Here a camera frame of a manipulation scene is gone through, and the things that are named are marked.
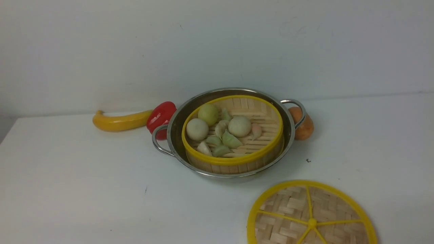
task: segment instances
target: woven bamboo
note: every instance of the woven bamboo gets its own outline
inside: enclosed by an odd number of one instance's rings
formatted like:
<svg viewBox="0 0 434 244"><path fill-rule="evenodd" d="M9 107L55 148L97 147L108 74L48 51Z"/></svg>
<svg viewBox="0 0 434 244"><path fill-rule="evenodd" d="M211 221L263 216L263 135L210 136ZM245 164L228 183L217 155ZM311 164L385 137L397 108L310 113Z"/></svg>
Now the woven bamboo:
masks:
<svg viewBox="0 0 434 244"><path fill-rule="evenodd" d="M368 244L367 227L376 243L364 213L361 218L340 196L318 187L282 188L257 206L251 244Z"/></svg>
<svg viewBox="0 0 434 244"><path fill-rule="evenodd" d="M231 148L232 152L223 158L205 159L202 154L197 155L197 146L200 142L195 142L186 138L188 145L193 150L186 149L186 154L190 164L201 170L217 174L239 174L259 169L272 162L279 156L283 149L282 118L278 111L269 103L258 98L248 96L230 96L227 99L217 99L211 101L219 111L226 108L232 116L242 115L250 119L252 123L258 124L262 129L259 138L251 140L250 136L239 138L243 146ZM189 117L188 121L197 118L197 110ZM215 125L210 126L208 135L214 135ZM256 152L263 153L260 157L254 157Z"/></svg>

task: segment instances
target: plastic banana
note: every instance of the plastic banana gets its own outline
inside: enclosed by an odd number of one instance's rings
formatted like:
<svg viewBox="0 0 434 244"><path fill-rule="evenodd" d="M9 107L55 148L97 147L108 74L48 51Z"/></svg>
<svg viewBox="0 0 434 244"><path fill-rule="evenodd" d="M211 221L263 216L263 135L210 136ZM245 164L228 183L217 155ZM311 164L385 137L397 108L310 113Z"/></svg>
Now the plastic banana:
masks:
<svg viewBox="0 0 434 244"><path fill-rule="evenodd" d="M147 110L125 116L108 117L98 110L92 121L98 129L103 131L124 131L145 126L151 113L152 110Z"/></svg>

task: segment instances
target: white table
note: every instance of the white table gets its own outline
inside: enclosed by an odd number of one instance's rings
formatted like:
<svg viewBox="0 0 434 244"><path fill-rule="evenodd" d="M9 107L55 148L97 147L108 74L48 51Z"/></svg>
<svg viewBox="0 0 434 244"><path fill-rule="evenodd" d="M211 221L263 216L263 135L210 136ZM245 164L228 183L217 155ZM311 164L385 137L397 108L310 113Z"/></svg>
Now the white table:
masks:
<svg viewBox="0 0 434 244"><path fill-rule="evenodd" d="M242 244L255 199L292 179L353 197L382 243L432 243L434 94L303 103L314 136L236 184L159 153L146 128L102 132L92 115L18 119L0 145L1 243Z"/></svg>

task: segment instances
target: red bell pepper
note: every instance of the red bell pepper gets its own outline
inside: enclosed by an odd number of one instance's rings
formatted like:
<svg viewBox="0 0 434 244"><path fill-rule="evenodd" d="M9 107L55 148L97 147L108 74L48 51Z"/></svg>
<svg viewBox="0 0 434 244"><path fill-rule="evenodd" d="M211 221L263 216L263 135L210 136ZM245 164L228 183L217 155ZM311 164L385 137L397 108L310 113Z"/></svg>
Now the red bell pepper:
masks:
<svg viewBox="0 0 434 244"><path fill-rule="evenodd" d="M158 105L151 113L146 122L146 127L152 134L160 125L167 125L176 111L176 106L173 102L164 102ZM161 130L157 133L157 140L167 139L167 130Z"/></svg>

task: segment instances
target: metal handle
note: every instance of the metal handle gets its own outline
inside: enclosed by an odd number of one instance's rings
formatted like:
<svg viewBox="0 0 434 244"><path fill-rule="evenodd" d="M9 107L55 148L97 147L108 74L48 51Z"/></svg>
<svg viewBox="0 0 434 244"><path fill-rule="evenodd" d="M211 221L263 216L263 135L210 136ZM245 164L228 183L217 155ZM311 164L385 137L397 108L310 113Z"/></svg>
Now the metal handle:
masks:
<svg viewBox="0 0 434 244"><path fill-rule="evenodd" d="M292 103L292 104L299 106L299 108L301 109L301 120L295 124L295 128L297 129L303 123L304 119L306 118L306 114L307 114L306 109L304 108L303 104L301 104L301 102L299 102L295 99L284 99L280 102L283 104Z"/></svg>
<svg viewBox="0 0 434 244"><path fill-rule="evenodd" d="M161 153L164 153L164 154L166 154L166 155L169 155L169 156L174 157L175 155L174 155L171 151L169 151L169 150L164 149L163 147L161 147L160 144L159 144L158 141L157 141L157 133L158 133L159 131L161 131L161 130L167 129L167 127L168 127L168 125L160 125L159 127L157 127L157 128L154 130L154 132L152 133L152 143L154 144L154 147L155 147L157 150L159 150Z"/></svg>

